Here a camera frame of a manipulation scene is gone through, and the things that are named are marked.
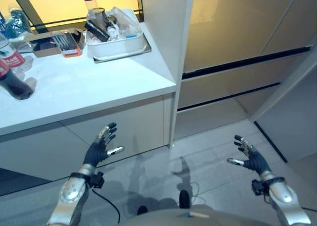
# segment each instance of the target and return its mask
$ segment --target white counter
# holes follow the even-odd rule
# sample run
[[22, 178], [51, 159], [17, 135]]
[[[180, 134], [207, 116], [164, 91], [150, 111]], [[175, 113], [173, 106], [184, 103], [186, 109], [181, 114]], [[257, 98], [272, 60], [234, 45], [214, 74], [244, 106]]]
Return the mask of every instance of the white counter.
[[37, 58], [26, 77], [34, 94], [18, 101], [0, 88], [0, 136], [23, 129], [174, 92], [176, 84], [145, 23], [150, 53], [95, 64], [87, 47], [78, 57]]

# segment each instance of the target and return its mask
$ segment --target black cable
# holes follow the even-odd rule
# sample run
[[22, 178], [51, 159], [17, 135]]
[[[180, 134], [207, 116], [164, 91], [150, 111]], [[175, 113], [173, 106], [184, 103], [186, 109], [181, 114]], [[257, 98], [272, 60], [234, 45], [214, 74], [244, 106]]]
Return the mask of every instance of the black cable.
[[271, 204], [270, 202], [266, 201], [265, 195], [263, 195], [263, 197], [264, 197], [264, 202], [266, 202], [267, 204]]
[[305, 208], [305, 207], [302, 207], [303, 210], [310, 210], [310, 211], [313, 211], [313, 212], [317, 212], [317, 210], [313, 210], [313, 209], [310, 209], [310, 208]]
[[120, 223], [121, 214], [120, 214], [120, 211], [118, 210], [118, 208], [111, 201], [109, 201], [107, 198], [105, 198], [102, 195], [98, 194], [95, 190], [92, 190], [92, 192], [94, 192], [96, 195], [98, 195], [103, 200], [106, 200], [109, 204], [111, 204], [114, 207], [115, 210], [117, 210], [118, 216], [119, 216], [119, 218], [118, 218], [118, 224], [119, 224]]

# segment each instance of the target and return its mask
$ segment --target cabinet drawer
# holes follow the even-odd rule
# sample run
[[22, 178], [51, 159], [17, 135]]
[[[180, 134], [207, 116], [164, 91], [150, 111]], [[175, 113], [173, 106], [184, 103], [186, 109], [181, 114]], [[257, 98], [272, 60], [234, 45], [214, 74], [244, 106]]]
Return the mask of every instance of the cabinet drawer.
[[175, 139], [207, 131], [250, 116], [277, 86], [177, 113]]
[[125, 147], [125, 151], [112, 156], [110, 161], [163, 146], [163, 96], [61, 121], [87, 143], [110, 122], [117, 123], [117, 131], [108, 148]]
[[295, 0], [261, 55], [316, 43], [316, 0]]
[[291, 1], [194, 0], [184, 72], [259, 56]]
[[182, 81], [178, 108], [283, 81], [307, 53], [260, 62]]
[[78, 170], [87, 149], [60, 123], [46, 124], [1, 136], [0, 168], [56, 180]]

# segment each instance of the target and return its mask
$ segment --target robotic arm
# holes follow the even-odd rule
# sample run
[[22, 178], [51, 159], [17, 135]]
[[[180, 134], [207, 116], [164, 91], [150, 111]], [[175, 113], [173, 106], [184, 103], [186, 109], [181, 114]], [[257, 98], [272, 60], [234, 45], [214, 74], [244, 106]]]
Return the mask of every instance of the robotic arm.
[[89, 188], [101, 188], [103, 173], [95, 174], [99, 162], [111, 155], [120, 153], [124, 147], [105, 150], [106, 145], [115, 138], [116, 124], [110, 123], [98, 134], [89, 147], [84, 162], [78, 172], [73, 172], [62, 186], [59, 198], [48, 226], [76, 226], [80, 222], [82, 207], [88, 198]]
[[295, 191], [286, 184], [285, 179], [273, 174], [264, 157], [251, 143], [238, 135], [234, 138], [238, 140], [234, 144], [249, 159], [243, 161], [228, 158], [227, 162], [255, 170], [259, 174], [261, 180], [252, 181], [252, 189], [255, 195], [269, 196], [270, 203], [276, 210], [283, 226], [311, 225], [310, 219], [298, 203]]

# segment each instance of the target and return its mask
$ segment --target cola bottle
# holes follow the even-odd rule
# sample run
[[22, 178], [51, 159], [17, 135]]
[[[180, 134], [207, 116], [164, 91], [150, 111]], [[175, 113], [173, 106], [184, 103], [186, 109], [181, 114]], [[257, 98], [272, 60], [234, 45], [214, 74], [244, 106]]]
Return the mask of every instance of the cola bottle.
[[5, 88], [14, 98], [29, 98], [33, 90], [12, 72], [10, 67], [0, 59], [0, 86]]

